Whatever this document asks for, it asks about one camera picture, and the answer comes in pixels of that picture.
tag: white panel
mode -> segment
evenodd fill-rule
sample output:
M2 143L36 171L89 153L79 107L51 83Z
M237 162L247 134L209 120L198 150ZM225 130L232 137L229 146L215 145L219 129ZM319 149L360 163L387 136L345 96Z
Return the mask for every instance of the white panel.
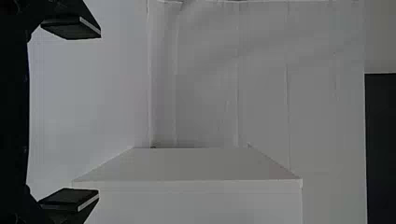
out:
M180 14L176 80L180 147L237 141L237 4L192 1Z
M103 38L29 44L32 145L28 182L47 196L128 147L148 143L146 1L86 1Z
M240 4L238 51L241 144L289 167L287 3Z
M87 223L302 224L299 194L102 191Z
M181 3L148 1L148 74L151 79L150 134L156 147L176 141L177 17Z
M365 2L366 73L396 73L396 1Z
M290 3L290 166L297 174L327 171L334 162L336 75L331 15L327 3Z

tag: white cabinet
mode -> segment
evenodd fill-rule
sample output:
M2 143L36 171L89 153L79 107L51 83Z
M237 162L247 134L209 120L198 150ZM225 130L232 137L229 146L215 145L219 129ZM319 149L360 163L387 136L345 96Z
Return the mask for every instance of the white cabinet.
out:
M129 150L76 179L92 224L302 224L303 180L252 148Z

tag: black object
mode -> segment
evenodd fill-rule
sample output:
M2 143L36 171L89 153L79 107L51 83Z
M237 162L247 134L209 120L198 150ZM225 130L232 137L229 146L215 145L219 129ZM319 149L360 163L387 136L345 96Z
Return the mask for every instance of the black object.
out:
M54 224L83 224L88 218L93 208L98 204L99 199L78 213L58 210L45 210Z
M46 210L80 212L97 199L96 189L60 189L38 203Z
M365 76L368 223L390 223L396 211L396 74Z
M74 15L79 15L94 24L90 18L91 12L88 13L89 10L84 4L78 4L82 0L64 1L67 1L69 12L75 11ZM30 104L27 42L42 21L48 17L63 15L62 7L64 5L56 0L1 0L0 2L2 28L0 34L0 103L2 104L0 223L2 224L12 222L14 217L19 223L53 223L26 186ZM81 212L87 217L91 212L87 211L89 210L84 209ZM81 217L83 213L74 214L73 220L83 222L85 220Z
M101 27L81 0L58 3L54 13L41 23L41 28L68 40L101 37Z

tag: white backdrop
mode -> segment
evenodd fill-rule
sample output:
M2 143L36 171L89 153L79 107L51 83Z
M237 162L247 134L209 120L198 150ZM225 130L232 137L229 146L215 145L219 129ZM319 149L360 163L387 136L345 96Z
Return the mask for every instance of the white backdrop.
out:
M249 144L304 179L305 223L366 223L363 2L148 2L152 143Z

